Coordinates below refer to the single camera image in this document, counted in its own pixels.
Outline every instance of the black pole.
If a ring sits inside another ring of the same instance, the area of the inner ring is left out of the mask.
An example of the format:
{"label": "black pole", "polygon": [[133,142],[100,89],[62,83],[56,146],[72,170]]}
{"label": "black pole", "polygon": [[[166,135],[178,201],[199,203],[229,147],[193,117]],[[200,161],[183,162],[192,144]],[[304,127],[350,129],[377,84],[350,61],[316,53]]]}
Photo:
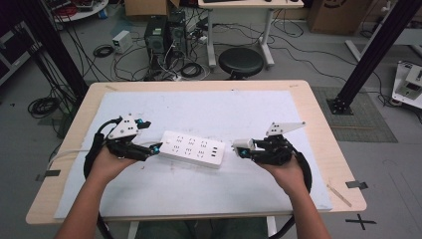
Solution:
{"label": "black pole", "polygon": [[333,101],[328,100],[332,104],[333,114],[341,115],[349,110],[357,93],[421,6],[422,0],[401,0],[396,3],[340,93]]}
{"label": "black pole", "polygon": [[16,3],[25,24],[31,30],[34,37],[41,42],[62,73],[76,97],[76,105],[79,106],[87,94],[89,87],[72,60],[72,57],[69,55],[59,34],[54,29],[47,15],[47,9],[45,9],[41,1],[18,0]]}

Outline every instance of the stool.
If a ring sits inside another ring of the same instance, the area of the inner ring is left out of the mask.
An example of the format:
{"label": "stool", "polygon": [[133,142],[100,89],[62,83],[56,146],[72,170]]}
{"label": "stool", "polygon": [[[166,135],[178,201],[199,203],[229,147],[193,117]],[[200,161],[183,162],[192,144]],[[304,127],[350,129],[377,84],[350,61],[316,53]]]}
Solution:
{"label": "stool", "polygon": [[230,80],[243,80],[260,73],[264,60],[259,53],[249,48],[231,48],[220,55],[218,65],[230,74]]}

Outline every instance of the floor mat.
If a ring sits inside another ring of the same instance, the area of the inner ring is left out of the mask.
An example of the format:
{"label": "floor mat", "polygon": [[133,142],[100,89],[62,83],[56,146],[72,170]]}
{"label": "floor mat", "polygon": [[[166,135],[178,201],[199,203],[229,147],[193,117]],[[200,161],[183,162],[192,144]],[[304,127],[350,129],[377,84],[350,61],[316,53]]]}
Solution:
{"label": "floor mat", "polygon": [[340,88],[312,88],[320,108],[338,141],[398,142],[368,94],[357,94],[351,104],[353,116],[333,115],[326,99],[334,99]]}

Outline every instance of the white paper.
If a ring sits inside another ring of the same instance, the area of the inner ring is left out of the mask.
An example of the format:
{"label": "white paper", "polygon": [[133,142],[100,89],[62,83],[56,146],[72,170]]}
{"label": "white paper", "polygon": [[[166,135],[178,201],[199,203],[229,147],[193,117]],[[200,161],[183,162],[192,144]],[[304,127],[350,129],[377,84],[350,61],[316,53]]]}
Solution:
{"label": "white paper", "polygon": [[[274,178],[231,147],[238,138],[262,139],[272,122],[302,122],[289,92],[149,92],[105,94],[83,149],[106,121],[132,113],[151,121],[134,142],[160,141],[165,130],[227,143],[220,169],[160,157],[137,162],[106,188],[104,217],[177,216],[291,212],[288,196]],[[325,185],[303,128],[284,136],[301,151],[313,172],[316,208],[331,210]],[[65,218],[84,183],[86,152],[79,153],[55,218]]]}

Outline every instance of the power outlet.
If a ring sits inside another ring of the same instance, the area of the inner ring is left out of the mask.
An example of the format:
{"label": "power outlet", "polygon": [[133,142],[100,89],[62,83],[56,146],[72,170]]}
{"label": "power outlet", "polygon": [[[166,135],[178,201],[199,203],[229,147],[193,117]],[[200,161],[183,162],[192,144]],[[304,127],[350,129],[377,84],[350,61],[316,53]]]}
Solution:
{"label": "power outlet", "polygon": [[221,141],[165,131],[161,139],[160,156],[220,168],[226,144]]}

